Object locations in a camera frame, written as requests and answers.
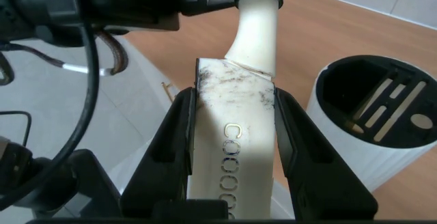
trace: black marks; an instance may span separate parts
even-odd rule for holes
[[[230,79],[221,79],[221,80],[220,80],[220,84],[234,82],[235,80],[236,80],[235,78],[230,78]]]
[[[211,76],[212,73],[206,67],[199,70],[199,91],[202,91],[202,87],[208,84],[208,79],[210,79]]]
[[[228,72],[234,73],[233,70],[228,70],[225,73],[228,73]],[[221,78],[220,84],[231,83],[231,82],[242,83],[243,81],[245,81],[247,78],[250,78],[250,77],[251,77],[250,75],[240,75],[239,77],[234,77],[234,78],[230,78],[230,79]]]
[[[261,96],[261,103],[264,105],[264,108],[267,110],[274,108],[274,99],[269,98],[269,94],[273,92],[273,88],[266,89],[264,92],[259,92],[259,95]]]

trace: black residue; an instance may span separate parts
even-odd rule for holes
[[[202,87],[208,84],[208,79],[211,78],[212,73],[206,68],[202,68],[199,70],[199,84],[197,90],[202,92]]]
[[[235,78],[230,78],[230,79],[221,79],[220,80],[220,84],[224,84],[224,83],[228,83],[228,82],[232,82],[235,81]]]
[[[265,92],[259,92],[261,96],[261,103],[264,105],[265,109],[273,109],[274,100],[272,98],[268,98]]]
[[[247,79],[247,78],[249,78],[249,77],[251,77],[251,76],[249,76],[249,75],[240,75],[238,78],[230,78],[230,79],[221,79],[220,80],[220,84],[223,84],[223,83],[229,83],[229,82],[238,82],[238,83],[241,83],[241,82],[243,82],[245,79]]]

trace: white cylinder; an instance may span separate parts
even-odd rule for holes
[[[278,0],[239,0],[240,24],[225,56],[243,68],[274,77]]]
[[[319,77],[311,92],[307,113],[369,191],[377,189],[436,145],[431,142],[415,148],[388,148],[351,135],[338,127],[321,107],[317,95]]]

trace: black cord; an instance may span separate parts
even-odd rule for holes
[[[0,115],[25,115],[27,117],[27,126],[23,146],[26,147],[27,139],[29,138],[30,127],[32,126],[32,116],[26,111],[0,111]]]
[[[99,84],[99,65],[98,52],[96,43],[94,42],[94,34],[90,25],[84,24],[81,27],[83,44],[87,52],[88,62],[88,88],[85,104],[82,110],[81,117],[68,139],[67,143],[62,147],[58,154],[51,161],[50,165],[45,167],[40,173],[24,183],[21,187],[14,189],[0,199],[0,211],[5,210],[19,199],[27,196],[33,189],[41,184],[44,184],[67,160],[68,157],[76,149],[81,141],[85,131],[88,128],[91,118],[96,108]]]

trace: white tile floor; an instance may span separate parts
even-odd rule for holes
[[[120,42],[128,51],[130,65],[115,77],[101,79],[96,112],[79,145],[93,151],[106,171],[148,143],[170,105],[160,84],[169,80],[125,39],[120,38]],[[21,43],[68,63],[86,63],[82,48],[63,49],[40,41]],[[101,41],[98,47],[101,66],[110,67],[111,52]],[[6,57],[16,79],[0,87],[0,111],[30,112],[33,124],[28,147],[35,156],[52,158],[79,118],[85,99],[86,75],[50,66],[28,53],[8,53]],[[0,135],[21,142],[25,125],[25,118],[18,115],[0,117]],[[0,212],[0,223],[18,224],[30,219],[31,213],[26,209],[10,208]]]

